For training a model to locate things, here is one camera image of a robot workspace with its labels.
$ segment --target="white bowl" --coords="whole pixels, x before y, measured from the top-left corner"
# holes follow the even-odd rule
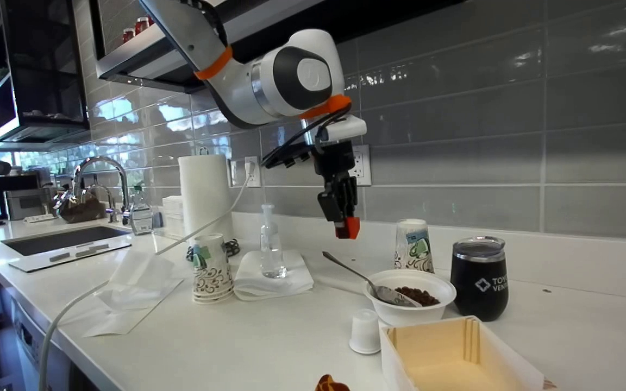
[[[453,287],[453,283],[420,270],[384,270],[371,273],[370,281],[373,281],[373,285],[382,285],[390,289],[398,287],[421,289],[440,300],[440,305],[434,307],[393,307],[376,300],[376,296],[371,296],[371,287],[368,285],[366,297],[371,300],[376,315],[390,326],[436,322],[444,316],[445,307],[453,305],[453,300],[457,300],[457,289]]]

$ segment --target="gray tile backsplash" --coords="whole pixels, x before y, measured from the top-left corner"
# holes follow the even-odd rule
[[[21,154],[29,164],[59,174],[84,154],[125,157],[160,204],[181,191],[179,157],[261,157],[299,131],[234,131],[206,92],[91,81],[87,2],[75,10],[93,142]],[[345,41],[342,61],[370,126],[363,220],[626,237],[626,2],[468,0]],[[311,162],[279,167],[236,209],[322,217],[320,188]]]
[[[431,98],[363,110],[371,146],[474,138],[543,131],[543,84]]]
[[[545,231],[626,237],[626,187],[550,187]]]

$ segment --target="paper towel roll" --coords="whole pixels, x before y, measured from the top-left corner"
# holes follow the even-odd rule
[[[184,231],[195,233],[197,227],[228,212],[228,217],[200,235],[223,235],[223,242],[233,242],[234,235],[226,183],[226,159],[220,154],[183,157],[179,159],[179,164]]]

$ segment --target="glass cup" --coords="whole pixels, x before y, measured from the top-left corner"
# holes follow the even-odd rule
[[[508,302],[505,242],[498,237],[471,237],[453,248],[450,283],[457,287],[460,315],[482,322],[500,316]]]

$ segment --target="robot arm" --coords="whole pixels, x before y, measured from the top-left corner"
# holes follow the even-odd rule
[[[313,154],[323,177],[317,196],[336,237],[357,237],[357,180],[350,138],[366,134],[366,122],[348,116],[342,63],[335,41],[323,30],[299,30],[256,61],[240,63],[212,9],[204,0],[140,0],[176,49],[195,67],[231,123],[255,129],[283,117],[301,117],[313,142],[291,136],[263,157],[266,167],[294,164]]]

